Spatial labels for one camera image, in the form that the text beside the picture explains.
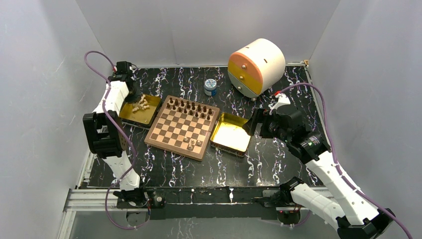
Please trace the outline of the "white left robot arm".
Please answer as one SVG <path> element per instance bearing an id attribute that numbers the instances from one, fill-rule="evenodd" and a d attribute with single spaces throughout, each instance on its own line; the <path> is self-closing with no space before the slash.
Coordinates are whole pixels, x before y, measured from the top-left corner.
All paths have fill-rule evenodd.
<path id="1" fill-rule="evenodd" d="M 122 133 L 119 113 L 126 99 L 133 100 L 137 90 L 133 85 L 132 64 L 126 61 L 116 63 L 115 73 L 108 78 L 105 92 L 92 113 L 83 116 L 83 125 L 91 153 L 96 154 L 112 170 L 119 180 L 119 188 L 132 191 L 129 200 L 136 207 L 148 203 L 149 195 L 139 188 L 140 177 L 134 171 L 127 156 L 129 147 Z"/>

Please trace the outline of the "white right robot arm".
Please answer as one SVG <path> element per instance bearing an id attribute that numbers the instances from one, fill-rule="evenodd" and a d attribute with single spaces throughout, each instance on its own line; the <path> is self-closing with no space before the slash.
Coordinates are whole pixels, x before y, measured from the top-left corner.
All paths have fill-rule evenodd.
<path id="1" fill-rule="evenodd" d="M 334 197 L 334 200 L 328 199 L 303 180 L 293 177 L 281 184 L 280 191 L 271 199 L 280 199 L 286 206 L 299 204 L 308 208 L 330 224 L 342 239 L 375 239 L 392 223 L 392 211 L 382 210 L 365 199 L 348 175 L 340 172 L 329 144 L 319 133 L 309 129 L 295 106 L 283 105 L 275 110 L 256 108 L 242 128 L 253 135 L 258 124 L 261 124 L 262 138 L 284 142 L 288 151 L 310 169 Z"/>

